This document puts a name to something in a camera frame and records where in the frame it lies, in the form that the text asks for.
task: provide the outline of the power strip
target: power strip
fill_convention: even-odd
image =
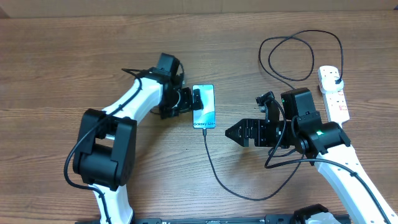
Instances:
[[[342,124],[349,120],[349,113],[343,91],[344,83],[335,84],[335,80],[339,77],[336,67],[324,65],[318,69],[319,87],[328,121],[334,121],[342,127]]]

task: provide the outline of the robotic arm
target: robotic arm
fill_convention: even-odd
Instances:
[[[132,223],[134,212],[127,198],[126,184],[134,166],[137,125],[144,116],[159,105],[162,119],[178,116],[191,110],[192,94],[182,88],[184,73],[177,75],[180,61],[172,55],[162,54],[156,67],[141,71],[138,76],[142,89],[119,112],[89,135],[76,149],[73,171],[81,175],[84,183],[100,189],[104,194],[111,223]],[[139,82],[118,101],[102,111],[88,109],[81,120],[78,141],[88,130],[127,101],[139,88]],[[95,139],[112,139],[113,147],[95,143]],[[106,224],[104,205],[94,192],[101,220]]]
[[[322,123],[311,92],[300,88],[282,93],[281,97],[285,118],[290,121],[279,121],[274,94],[269,92],[256,99],[260,110],[266,113],[265,119],[242,119],[227,129],[225,135],[244,147],[248,146],[249,138],[253,138],[255,146],[260,147],[275,147],[282,138],[282,148],[295,146],[296,151],[305,153],[308,159],[326,159],[350,168],[364,180],[381,209],[376,207],[369,192],[349,172],[325,162],[310,162],[333,187],[354,223],[386,223],[381,210],[391,223],[398,223],[397,214],[366,175],[342,128],[335,122]],[[281,136],[284,122],[288,128]]]

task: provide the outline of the wood grain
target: wood grain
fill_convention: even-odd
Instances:
[[[397,21],[394,11],[0,20],[0,223],[99,217],[92,192],[64,181],[64,160],[76,142],[83,112],[110,105],[133,84],[120,68],[152,67],[161,52],[181,59],[187,86],[215,85],[218,126],[208,132],[208,145],[220,179],[240,194],[269,195],[294,167],[265,170],[267,149],[241,148],[224,131],[242,118],[263,116],[255,97],[288,90],[259,69],[261,41],[304,29],[325,29],[341,39],[351,115],[344,127],[370,178],[397,211]],[[315,69],[339,66],[340,51],[332,37],[301,38],[315,51]],[[264,57],[275,43],[264,46]],[[310,52],[300,42],[287,42],[272,63],[288,77],[304,77]],[[326,121],[317,83],[313,74],[293,85],[312,90]],[[201,131],[192,129],[191,117],[160,120],[148,114],[139,125],[136,165],[127,185],[137,217],[253,217],[315,203],[346,213],[308,164],[264,202],[225,192],[213,177]],[[81,182],[72,169],[70,173]]]

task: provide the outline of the power socket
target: power socket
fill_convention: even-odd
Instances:
[[[318,69],[319,88],[321,89],[328,121],[334,121],[340,126],[349,120],[346,98],[344,96],[343,80],[335,84],[340,77],[338,69],[325,65]]]

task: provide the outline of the wooden tabletop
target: wooden tabletop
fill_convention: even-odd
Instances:
[[[0,20],[0,223],[99,218],[93,193],[65,182],[63,163],[84,111],[110,105],[133,84],[120,68],[153,67],[162,52],[183,62],[186,86],[215,86],[217,128],[207,138],[220,179],[249,197],[273,193],[294,165],[265,170],[268,149],[253,143],[242,148],[224,131],[240,119],[264,116],[255,97],[272,90],[280,99],[289,90],[259,68],[261,41],[304,29],[328,30],[341,39],[351,115],[344,129],[364,169],[398,211],[397,21],[394,11]],[[314,49],[315,72],[291,84],[312,91],[326,122],[316,70],[340,69],[340,50],[327,34],[300,37]],[[265,61],[276,43],[265,44]],[[304,77],[310,51],[292,40],[280,46],[272,63],[285,76]],[[213,176],[190,113],[166,120],[148,114],[138,127],[136,150],[127,189],[139,218],[261,217],[316,203],[346,213],[309,164],[269,200],[252,202],[227,193]],[[70,175],[82,183],[72,168]]]

